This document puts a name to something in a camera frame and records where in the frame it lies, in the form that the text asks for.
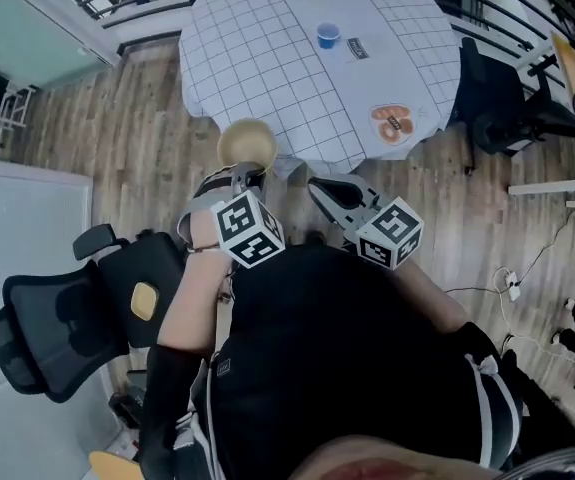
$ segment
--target food on plate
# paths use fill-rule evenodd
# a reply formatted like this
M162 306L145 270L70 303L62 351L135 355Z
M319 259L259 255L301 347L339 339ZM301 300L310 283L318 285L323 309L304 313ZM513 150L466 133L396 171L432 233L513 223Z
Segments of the food on plate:
M411 110L403 105L383 105L372 109L371 117L378 124L378 134L389 144L396 144L414 132Z

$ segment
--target power strip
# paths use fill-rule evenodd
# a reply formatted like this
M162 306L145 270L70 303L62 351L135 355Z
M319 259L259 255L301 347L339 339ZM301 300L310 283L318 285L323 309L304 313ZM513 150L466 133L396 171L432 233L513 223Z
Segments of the power strip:
M505 286L509 291L509 300L516 302L518 297L520 297L520 288L518 287L518 277L516 277L516 272L509 272L505 276Z

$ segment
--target black chair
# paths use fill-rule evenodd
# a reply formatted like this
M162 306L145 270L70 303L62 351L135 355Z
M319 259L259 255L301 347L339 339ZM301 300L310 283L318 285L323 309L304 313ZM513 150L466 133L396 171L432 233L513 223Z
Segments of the black chair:
M474 149L488 154L515 155L543 134L575 137L575 115L553 101L544 71L537 74L539 89L525 100L517 71L504 62L478 53L472 38L462 41L460 85L450 124L464 121L471 164L476 168Z
M166 233L143 233L129 243L110 225L96 226L74 242L81 260L120 248L56 276L12 276L3 285L0 368L22 394L44 393L65 402L98 368L129 346L149 347L180 284L183 256ZM153 316L132 312L138 283L158 294Z

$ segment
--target blue cup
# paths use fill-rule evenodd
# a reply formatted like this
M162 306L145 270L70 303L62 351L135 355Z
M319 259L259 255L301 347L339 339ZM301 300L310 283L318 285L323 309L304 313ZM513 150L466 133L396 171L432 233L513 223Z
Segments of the blue cup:
M340 29L333 23L321 23L318 25L318 44L321 48L329 50L340 37Z

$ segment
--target white stripe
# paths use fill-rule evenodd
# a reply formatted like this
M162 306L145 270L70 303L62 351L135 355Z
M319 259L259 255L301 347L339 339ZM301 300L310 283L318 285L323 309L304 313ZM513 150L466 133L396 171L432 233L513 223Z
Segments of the white stripe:
M214 352L209 361L209 372L207 373L207 428L209 429L209 444L211 445L211 460L214 480L227 480L225 473L218 462L218 450L216 448L216 435L214 434L214 416L211 410L211 383L214 371L214 361L218 357L218 352Z
M514 451L516 447L516 443L518 442L518 434L520 433L520 423L518 422L518 408L516 407L516 403L514 402L514 397L511 396L505 381L500 375L492 375L493 379L498 384L498 388L500 392L505 397L505 401L507 402L507 406L509 407L509 412L511 412L511 426L512 426L512 436L511 436L511 448L509 448L508 455L511 455L511 452Z
M469 365L474 372L474 380L476 381L476 391L478 392L478 407L480 408L480 465L488 468L491 464L491 448L493 443L492 434L492 420L491 409L489 407L489 398L483 386L483 381L480 378L478 366L474 363L471 355L465 356Z
M198 413L194 413L194 416L191 419L191 429L194 433L194 439L196 442L202 447L205 453L205 459L207 462L207 469L209 470L209 477L212 480L215 480L214 476L214 469L212 468L212 457L209 449L209 443L207 442L207 436L203 433L203 429L200 428L200 419L198 417Z

